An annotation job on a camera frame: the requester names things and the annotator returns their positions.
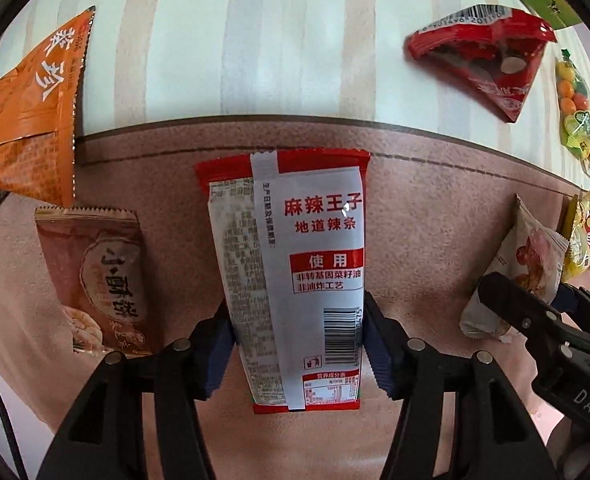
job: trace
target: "orange snack package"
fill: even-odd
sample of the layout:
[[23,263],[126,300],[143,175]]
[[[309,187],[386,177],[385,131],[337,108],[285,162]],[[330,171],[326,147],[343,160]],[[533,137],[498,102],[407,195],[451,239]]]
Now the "orange snack package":
[[0,189],[73,205],[75,104],[94,7],[0,79]]

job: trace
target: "white and red snack package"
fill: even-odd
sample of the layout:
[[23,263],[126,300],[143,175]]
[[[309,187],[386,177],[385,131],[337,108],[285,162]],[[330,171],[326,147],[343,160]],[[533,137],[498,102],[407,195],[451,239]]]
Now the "white and red snack package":
[[555,33],[537,16],[475,5],[413,33],[407,48],[414,59],[434,59],[466,79],[515,123],[549,41],[557,41]]
[[195,167],[255,413],[359,408],[369,160],[320,148]]

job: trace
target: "white snack package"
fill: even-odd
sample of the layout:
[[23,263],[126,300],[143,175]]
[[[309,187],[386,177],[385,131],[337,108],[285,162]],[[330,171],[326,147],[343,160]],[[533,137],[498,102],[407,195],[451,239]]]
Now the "white snack package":
[[[550,304],[562,277],[568,240],[553,229],[544,227],[517,198],[515,224],[502,241],[484,273],[500,272],[515,283]],[[476,289],[462,311],[460,329],[471,338],[494,337],[510,343],[518,331],[489,310]]]
[[[336,161],[339,154],[345,160]],[[356,409],[369,155],[245,157],[250,176],[235,169],[239,157],[196,171],[209,186],[217,261],[255,412]],[[241,177],[221,180],[227,175]]]

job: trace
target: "red triangular snack package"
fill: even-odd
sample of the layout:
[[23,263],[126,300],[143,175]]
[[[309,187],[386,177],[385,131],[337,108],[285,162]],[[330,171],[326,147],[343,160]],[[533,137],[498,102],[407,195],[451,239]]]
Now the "red triangular snack package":
[[512,123],[531,89],[552,27],[523,10],[476,5],[431,23],[408,39],[414,59],[429,57],[494,102]]

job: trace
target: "metal screw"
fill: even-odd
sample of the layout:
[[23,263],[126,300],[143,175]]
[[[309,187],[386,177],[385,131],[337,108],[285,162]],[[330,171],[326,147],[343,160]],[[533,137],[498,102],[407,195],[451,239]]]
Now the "metal screw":
[[116,365],[121,361],[121,352],[110,352],[105,358],[104,362],[107,365]]
[[176,339],[173,342],[173,349],[177,350],[178,352],[183,352],[184,350],[187,350],[190,347],[191,347],[191,342],[188,341],[188,339],[185,337]]
[[482,350],[476,354],[478,361],[482,364],[489,365],[493,362],[493,356],[486,350]]
[[573,351],[566,345],[560,345],[560,352],[562,352],[562,355],[567,359],[573,357]]
[[416,352],[421,352],[424,350],[424,348],[426,348],[426,343],[419,337],[412,337],[406,344],[411,350],[415,350]]

